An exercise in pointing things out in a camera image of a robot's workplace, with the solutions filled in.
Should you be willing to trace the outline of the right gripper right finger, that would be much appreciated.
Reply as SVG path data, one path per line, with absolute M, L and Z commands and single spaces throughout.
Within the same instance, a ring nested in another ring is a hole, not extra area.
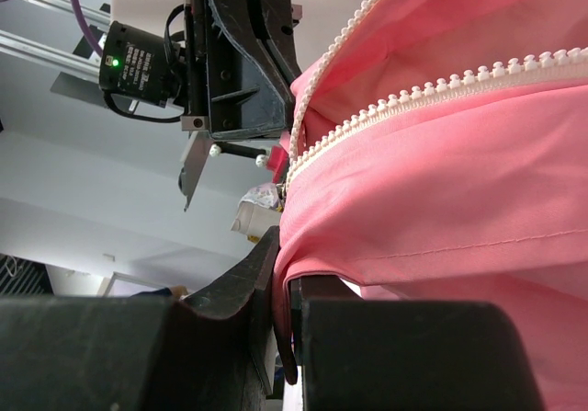
M 495 305 L 368 301 L 335 276 L 291 285 L 307 410 L 541 410 L 522 340 Z

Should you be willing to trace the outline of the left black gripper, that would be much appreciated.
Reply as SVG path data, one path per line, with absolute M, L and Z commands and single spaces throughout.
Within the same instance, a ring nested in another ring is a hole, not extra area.
M 113 21 L 98 83 L 124 118 L 179 122 L 215 139 L 276 139 L 293 124 L 290 86 L 300 75 L 291 0 L 183 0 L 162 36 Z M 116 97 L 182 113 L 139 115 Z

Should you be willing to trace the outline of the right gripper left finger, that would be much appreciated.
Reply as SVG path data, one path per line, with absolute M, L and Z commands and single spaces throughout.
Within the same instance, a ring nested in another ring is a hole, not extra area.
M 163 296 L 1 301 L 4 410 L 262 410 L 279 230 L 203 289 Z

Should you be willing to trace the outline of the pink hooded zip jacket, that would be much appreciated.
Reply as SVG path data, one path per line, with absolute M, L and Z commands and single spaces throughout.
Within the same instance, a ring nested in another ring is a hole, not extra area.
M 587 406 L 587 0 L 365 0 L 293 84 L 273 278 L 484 301 L 539 405 Z

